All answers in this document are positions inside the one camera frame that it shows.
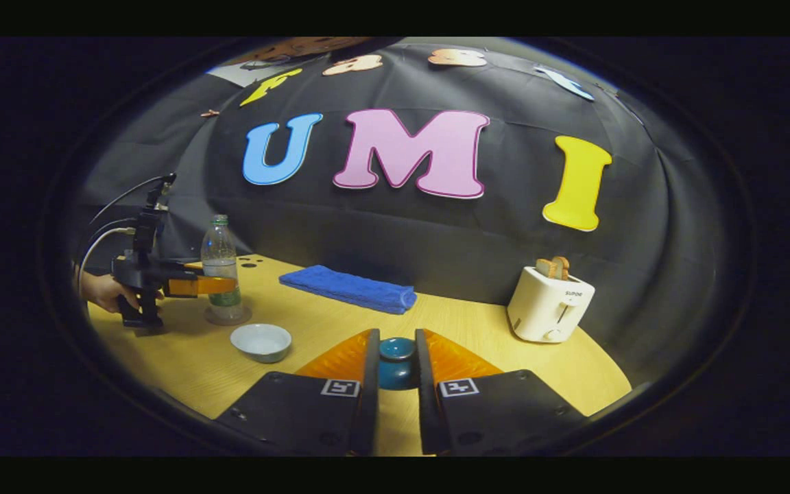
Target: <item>white toaster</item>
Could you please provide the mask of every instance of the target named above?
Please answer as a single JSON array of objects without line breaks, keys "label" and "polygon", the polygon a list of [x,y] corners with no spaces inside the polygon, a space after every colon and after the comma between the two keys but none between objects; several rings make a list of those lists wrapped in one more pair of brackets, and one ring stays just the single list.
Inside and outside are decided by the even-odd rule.
[{"label": "white toaster", "polygon": [[521,340],[562,343],[581,321],[595,291],[574,276],[568,281],[548,278],[526,266],[507,306],[511,328]]}]

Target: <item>white bowl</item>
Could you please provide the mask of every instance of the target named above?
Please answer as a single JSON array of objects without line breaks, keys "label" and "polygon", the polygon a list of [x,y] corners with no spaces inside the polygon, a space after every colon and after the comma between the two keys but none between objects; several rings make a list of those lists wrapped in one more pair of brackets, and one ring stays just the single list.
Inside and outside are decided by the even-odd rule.
[{"label": "white bowl", "polygon": [[245,325],[233,329],[231,343],[258,362],[279,362],[291,346],[291,334],[274,325]]}]

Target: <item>wooden table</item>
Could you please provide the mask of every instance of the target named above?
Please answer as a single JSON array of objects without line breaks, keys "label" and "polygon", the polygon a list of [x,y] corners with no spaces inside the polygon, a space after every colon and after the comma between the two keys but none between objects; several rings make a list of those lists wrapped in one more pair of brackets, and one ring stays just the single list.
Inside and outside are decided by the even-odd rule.
[{"label": "wooden table", "polygon": [[[166,334],[138,338],[93,304],[90,317],[117,359],[151,387],[157,387],[191,409],[215,419],[264,373],[293,373],[333,345],[364,329],[379,328],[380,338],[414,338],[417,328],[430,329],[498,366],[505,372],[526,368],[584,415],[596,413],[630,391],[630,382],[614,360],[583,329],[561,344],[518,340],[505,307],[418,294],[415,305],[396,316],[310,294],[279,283],[279,276],[302,269],[270,257],[250,255],[238,266],[250,322],[288,329],[292,346],[279,363],[260,364],[233,347],[236,326],[206,322],[207,296],[159,301]],[[416,390],[380,390],[380,456],[421,456],[419,401]]]}]

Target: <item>blue towel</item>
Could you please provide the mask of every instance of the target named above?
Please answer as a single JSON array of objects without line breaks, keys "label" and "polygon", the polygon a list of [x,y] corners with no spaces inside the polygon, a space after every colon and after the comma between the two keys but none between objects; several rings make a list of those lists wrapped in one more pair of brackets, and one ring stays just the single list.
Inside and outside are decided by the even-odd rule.
[{"label": "blue towel", "polygon": [[361,278],[325,266],[310,266],[279,277],[287,287],[298,288],[345,303],[352,303],[390,314],[404,314],[416,303],[413,287]]}]

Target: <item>letter m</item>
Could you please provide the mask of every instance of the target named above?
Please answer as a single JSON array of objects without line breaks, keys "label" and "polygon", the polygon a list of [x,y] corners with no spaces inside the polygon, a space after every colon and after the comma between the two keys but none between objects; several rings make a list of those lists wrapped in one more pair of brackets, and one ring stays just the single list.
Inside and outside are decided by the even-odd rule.
[{"label": "letter m", "polygon": [[343,170],[333,182],[347,189],[367,189],[379,181],[370,171],[376,153],[389,185],[402,187],[430,154],[429,171],[416,186],[424,193],[458,199],[477,199],[483,184],[477,181],[477,141],[489,125],[486,115],[473,112],[441,112],[416,135],[392,110],[372,109],[349,113],[355,129]]}]

